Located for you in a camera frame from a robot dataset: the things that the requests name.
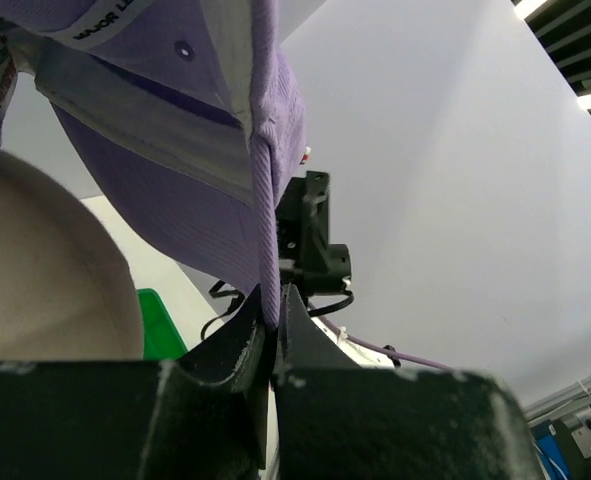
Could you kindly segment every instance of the cap eyelet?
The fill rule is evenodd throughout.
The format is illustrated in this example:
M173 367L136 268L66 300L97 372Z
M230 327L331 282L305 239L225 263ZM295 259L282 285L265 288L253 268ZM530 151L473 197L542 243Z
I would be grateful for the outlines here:
M195 49L191 47L184 40L178 40L175 42L175 53L187 62L192 62L195 59Z

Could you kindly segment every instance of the white wall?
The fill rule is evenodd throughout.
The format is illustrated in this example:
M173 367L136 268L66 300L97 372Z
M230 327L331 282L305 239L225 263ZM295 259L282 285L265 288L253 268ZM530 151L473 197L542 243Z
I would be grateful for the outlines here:
M357 301L333 317L505 377L591 371L591 118L508 0L328 0L284 43Z

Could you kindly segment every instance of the white wire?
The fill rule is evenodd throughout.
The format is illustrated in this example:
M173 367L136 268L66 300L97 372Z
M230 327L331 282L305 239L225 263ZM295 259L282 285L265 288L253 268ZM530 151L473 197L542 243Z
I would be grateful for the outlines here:
M548 460L548 463L550 463L553 466L553 468L559 472L563 480L569 480L569 478L564 473L564 470L562 470L562 468L559 465L557 465L557 462L555 462L555 460L553 460L549 455L544 455L544 452L542 452L542 449L539 448L539 445L537 445L537 442L535 440L533 440L533 445L535 445L535 448L540 453L540 455L544 457L546 460Z

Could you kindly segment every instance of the baseball cap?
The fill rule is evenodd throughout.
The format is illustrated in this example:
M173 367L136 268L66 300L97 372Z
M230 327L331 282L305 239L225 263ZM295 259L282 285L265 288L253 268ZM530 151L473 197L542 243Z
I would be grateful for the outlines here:
M276 9L274 0L0 0L0 134L16 71L35 75L130 226L242 292L261 283L273 325L275 208L306 149Z

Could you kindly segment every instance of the green tray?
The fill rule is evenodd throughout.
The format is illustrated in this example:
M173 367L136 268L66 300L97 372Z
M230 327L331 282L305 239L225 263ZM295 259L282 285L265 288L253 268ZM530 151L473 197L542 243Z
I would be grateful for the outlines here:
M188 349L179 336L159 294L144 288L137 291L144 319L144 359L177 359Z

